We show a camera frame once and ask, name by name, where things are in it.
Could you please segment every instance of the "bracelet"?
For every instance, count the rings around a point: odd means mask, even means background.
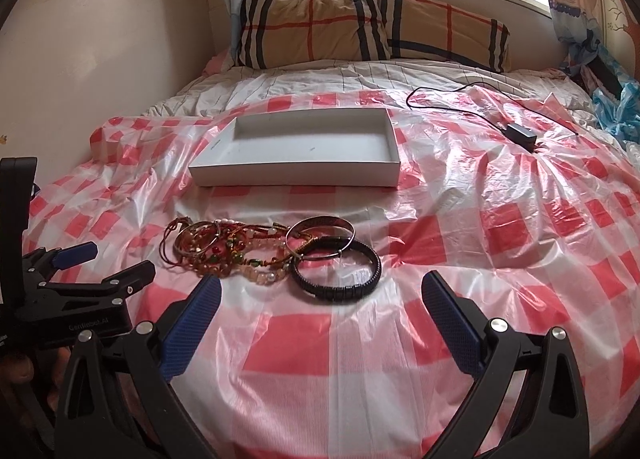
[[[319,228],[322,226],[336,226],[337,228],[342,228],[351,232],[351,236],[349,238],[345,237],[321,237],[321,238],[329,238],[329,239],[339,239],[344,242],[342,246],[338,246],[334,248],[334,246],[323,246],[326,249],[337,249],[334,253],[330,253],[328,255],[319,255],[318,257],[309,257],[306,256],[306,251],[300,252],[300,248],[298,251],[294,251],[289,246],[289,238],[292,235],[298,235],[299,237],[304,236],[303,232],[309,230],[311,228]],[[318,217],[309,217],[305,220],[300,220],[297,224],[294,224],[289,228],[287,234],[284,236],[284,244],[287,250],[299,261],[330,261],[331,259],[336,259],[337,257],[342,256],[342,252],[345,251],[351,243],[353,242],[354,237],[356,236],[356,230],[348,220],[342,219],[341,217],[335,217],[332,215],[321,215]]]
[[[347,242],[349,243],[349,249],[353,249],[353,251],[363,254],[371,261],[371,264],[373,264],[374,271],[367,282],[358,285],[348,285],[346,287],[331,287],[314,284],[300,275],[298,266],[302,259],[294,259],[290,264],[290,271],[293,279],[307,293],[329,302],[359,300],[364,296],[370,295],[378,285],[380,277],[382,276],[382,262],[380,262],[378,254],[366,244],[355,239],[348,239],[347,237],[320,237],[319,239],[313,239],[310,241],[305,245],[305,248],[302,251],[306,253],[307,251],[313,251],[314,249],[342,248]]]
[[[178,234],[172,245],[174,260],[167,252],[167,241],[175,230]],[[223,278],[239,271],[258,285],[269,285],[286,276],[289,262],[294,258],[285,245],[284,236],[288,230],[288,226],[277,222],[264,226],[232,219],[193,222],[189,217],[177,217],[164,230],[159,245],[160,258],[169,265],[192,269],[201,276],[209,273]],[[297,235],[305,239],[298,251],[314,239],[304,232]],[[247,253],[253,249],[273,249],[274,256],[251,259]]]

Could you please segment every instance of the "white box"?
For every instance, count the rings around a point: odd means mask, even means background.
[[[189,165],[198,186],[398,186],[384,108],[313,108],[233,119]]]

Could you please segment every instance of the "red and white checkered plastic sheet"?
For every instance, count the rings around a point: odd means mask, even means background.
[[[568,330],[597,445],[640,394],[640,176],[581,128],[574,135],[488,90],[417,100],[533,128],[535,154],[474,116],[405,110],[405,97],[301,94],[215,118],[111,119],[91,137],[93,160],[33,200],[24,249],[95,241],[98,259],[63,272],[68,282],[150,259],[156,279],[129,309],[134,321],[155,320],[198,280],[159,260],[162,230],[175,216],[344,216],[383,261],[380,285],[357,304],[310,301],[290,279],[269,287],[242,276],[223,281],[220,310],[172,382],[221,457],[421,457],[470,386],[420,300],[431,269],[517,330]],[[571,126],[552,95],[523,103]],[[188,163],[233,117],[328,106],[387,108],[402,160],[398,190],[191,183]],[[348,273],[335,265],[332,277]],[[497,443],[518,387],[483,449]]]

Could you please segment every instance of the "blue gripper pad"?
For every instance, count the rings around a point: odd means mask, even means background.
[[[185,299],[186,306],[162,341],[160,373],[166,382],[181,375],[198,348],[222,301],[220,279],[203,277]]]
[[[53,257],[51,264],[56,269],[69,269],[75,265],[84,264],[98,256],[98,246],[95,243],[84,243],[73,248],[61,249]]]
[[[422,279],[422,301],[461,372],[478,379],[484,373],[482,340],[456,303],[455,293],[439,273]]]

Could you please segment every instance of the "metal bolt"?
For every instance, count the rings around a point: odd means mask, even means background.
[[[504,333],[509,328],[509,324],[502,318],[494,318],[491,320],[491,328],[497,333]]]
[[[91,331],[89,329],[85,329],[84,331],[81,331],[80,334],[78,334],[78,340],[80,340],[82,343],[88,342],[90,339]]]
[[[564,340],[566,338],[566,331],[561,327],[554,327],[551,329],[551,334],[558,340]]]
[[[136,333],[138,334],[149,334],[152,330],[154,330],[154,325],[151,322],[140,322],[136,325]]]

